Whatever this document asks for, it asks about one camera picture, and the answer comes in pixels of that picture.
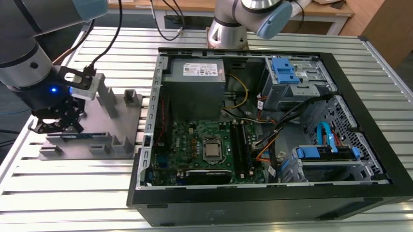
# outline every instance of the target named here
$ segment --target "white label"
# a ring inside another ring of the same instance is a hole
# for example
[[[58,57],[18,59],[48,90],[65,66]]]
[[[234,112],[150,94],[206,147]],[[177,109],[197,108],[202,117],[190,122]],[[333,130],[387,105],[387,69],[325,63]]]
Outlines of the white label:
[[[276,177],[276,169],[272,166],[269,167],[269,173]]]
[[[135,5],[135,8],[146,8],[146,9],[150,9],[150,6],[145,6],[145,5]]]
[[[258,101],[258,106],[257,106],[257,108],[258,108],[260,110],[264,109],[264,102],[262,102],[262,101]]]
[[[183,65],[183,76],[218,76],[218,65],[187,63]]]
[[[352,16],[352,14],[344,14],[344,13],[337,13],[336,15],[337,16],[349,16],[349,17]]]
[[[306,72],[297,72],[296,76],[308,77],[308,74],[306,74]]]
[[[75,135],[65,135],[62,136],[63,139],[75,139],[78,138]]]

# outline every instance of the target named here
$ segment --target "black cable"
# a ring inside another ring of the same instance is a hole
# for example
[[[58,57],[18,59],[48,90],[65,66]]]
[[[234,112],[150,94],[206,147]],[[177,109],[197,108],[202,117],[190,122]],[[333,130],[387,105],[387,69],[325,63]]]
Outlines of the black cable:
[[[7,140],[7,141],[2,142],[0,145],[7,144],[10,142],[15,142],[15,141],[16,141],[16,139]]]
[[[183,27],[183,29],[186,29],[186,20],[185,20],[183,13],[182,13],[182,10],[181,10],[181,7],[179,7],[177,1],[173,0],[181,14],[178,14],[177,10],[175,10],[174,7],[167,3],[166,0],[162,0],[162,1],[163,1],[163,3],[173,9],[173,11],[175,12],[175,14],[181,17],[181,20],[182,20],[182,27]]]
[[[158,30],[158,33],[159,33],[159,35],[161,35],[161,37],[165,39],[165,40],[167,40],[167,41],[174,41],[177,38],[178,38],[178,36],[181,35],[181,32],[182,32],[182,29],[183,28],[181,28],[179,30],[178,30],[178,33],[177,33],[177,35],[175,35],[175,37],[174,38],[171,38],[171,39],[169,39],[167,37],[165,37],[165,35],[162,34],[162,31],[161,31],[161,29],[159,29],[159,25],[158,25],[158,20],[157,20],[157,15],[155,15],[155,10],[154,10],[154,2],[153,2],[153,0],[150,0],[150,9],[151,9],[151,11],[153,11],[153,17],[154,17],[154,20],[155,20],[155,26],[157,26],[157,30]]]
[[[7,133],[7,134],[20,134],[19,131],[15,131],[15,130],[3,130],[0,129],[0,133]]]
[[[301,14],[301,22],[300,22],[300,24],[298,24],[298,29],[293,32],[293,33],[297,33],[298,31],[300,31],[300,29],[302,28],[302,25],[304,25],[304,8],[302,8],[302,6],[301,6],[301,4],[297,2],[297,0],[293,0],[296,3],[297,3],[297,5],[300,6],[300,8],[301,8],[301,12],[302,12],[302,14]]]
[[[10,143],[4,143],[4,144],[0,145],[0,147],[10,146],[10,145],[12,145],[14,143],[15,143],[15,141],[11,141]]]
[[[119,2],[119,26],[118,26],[118,30],[114,36],[114,39],[110,43],[110,46],[106,48],[105,52],[93,60],[90,67],[93,69],[95,69],[95,63],[98,62],[98,60],[107,54],[107,52],[110,51],[110,49],[113,48],[113,45],[115,43],[115,40],[118,39],[118,35],[121,32],[121,28],[122,28],[122,22],[123,22],[123,6],[122,6],[122,0],[118,0]]]
[[[178,10],[179,10],[179,13],[181,13],[183,29],[187,29],[187,27],[186,27],[186,17],[183,16],[183,13],[182,13],[182,10],[181,10],[181,7],[179,7],[177,1],[175,1],[175,0],[173,0],[173,1],[174,1],[174,3],[175,3],[175,6],[178,7]]]
[[[248,117],[248,115],[246,115],[246,113],[244,112],[244,110],[241,109],[241,107],[242,107],[242,105],[241,105],[240,107],[237,107],[237,109],[238,109],[240,113],[244,115],[244,117]]]
[[[294,118],[297,118],[305,111],[306,107],[318,102],[318,101],[328,101],[331,100],[335,96],[337,95],[337,93],[332,93],[332,94],[326,94],[322,95],[320,97],[313,97],[309,98],[308,100],[305,100],[302,103],[300,103],[297,106],[294,106],[285,114],[284,116],[280,118],[280,120],[277,121],[277,124],[274,126],[274,133],[268,136],[265,139],[262,139],[256,145],[260,145],[262,143],[265,143],[266,141],[272,140],[278,133],[278,130],[282,128],[282,125],[292,121]]]
[[[86,31],[79,43],[75,45],[75,47],[73,47],[71,49],[69,49],[52,62],[54,65],[59,64],[62,62],[62,60],[65,58],[67,58],[67,56],[81,47],[81,45],[83,44],[83,42],[86,41],[87,37],[90,36],[93,30],[94,30],[94,26],[95,26],[95,19],[91,21],[90,24],[90,28]]]

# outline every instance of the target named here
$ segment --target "yellow wire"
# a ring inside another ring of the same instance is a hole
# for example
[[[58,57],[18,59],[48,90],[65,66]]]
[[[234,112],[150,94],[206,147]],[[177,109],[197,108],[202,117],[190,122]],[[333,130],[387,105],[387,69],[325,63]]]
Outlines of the yellow wire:
[[[242,106],[242,105],[246,103],[246,101],[248,101],[248,88],[246,88],[245,83],[240,80],[238,77],[236,77],[233,74],[226,74],[226,75],[229,75],[230,77],[233,77],[233,78],[240,82],[240,84],[245,87],[245,100],[244,100],[244,102],[240,103],[238,105],[229,106],[229,107],[225,107],[225,108],[224,108],[225,110],[230,110],[230,109],[237,109],[240,106]]]

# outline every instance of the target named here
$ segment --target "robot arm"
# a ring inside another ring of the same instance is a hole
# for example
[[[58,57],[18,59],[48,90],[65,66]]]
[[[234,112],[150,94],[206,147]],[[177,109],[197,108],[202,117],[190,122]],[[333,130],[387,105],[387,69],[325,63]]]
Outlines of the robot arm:
[[[220,0],[208,40],[214,48],[246,46],[246,29],[273,38],[289,22],[293,7],[286,0]]]
[[[83,72],[54,66],[35,36],[105,15],[107,0],[0,0],[0,81],[22,98],[39,118],[32,129],[54,133],[79,124],[85,100],[93,100],[102,79],[94,68]],[[265,39],[282,30],[292,15],[285,0],[218,0],[209,43],[214,48],[238,49],[246,45],[246,29]],[[66,74],[75,74],[67,81]]]
[[[107,0],[0,0],[0,81],[8,86],[39,118],[38,133],[61,132],[78,123],[85,100],[71,89],[89,89],[94,73],[54,66],[35,36],[91,21],[109,10]],[[65,79],[67,73],[79,82]],[[52,124],[43,119],[55,119]]]

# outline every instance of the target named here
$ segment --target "gray floor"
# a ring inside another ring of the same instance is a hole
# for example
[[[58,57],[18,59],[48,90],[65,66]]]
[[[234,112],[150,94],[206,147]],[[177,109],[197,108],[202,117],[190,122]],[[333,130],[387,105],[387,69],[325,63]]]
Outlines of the gray floor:
[[[210,23],[212,19],[202,17],[194,17],[192,20],[187,20],[189,29],[204,29],[210,25]],[[166,25],[167,28],[181,27],[181,24],[178,24],[173,18],[166,19]],[[118,16],[106,15],[105,17],[99,18],[97,21],[97,26],[117,27]],[[155,28],[155,23],[150,15],[126,15],[123,26],[135,28]],[[71,47],[82,27],[82,25],[73,26],[39,38],[39,43],[48,53],[51,59],[55,59]],[[413,88],[413,54],[407,57],[396,69],[396,72],[408,84],[409,88]],[[22,130],[30,116],[30,112],[15,115],[2,114],[4,112],[15,112],[22,109],[27,109],[27,106],[14,95],[14,93],[8,91],[7,87],[0,83],[0,129],[15,131]],[[15,137],[16,136],[12,134],[0,133],[0,143],[14,139]],[[0,147],[0,162],[7,155],[10,148],[11,145]]]

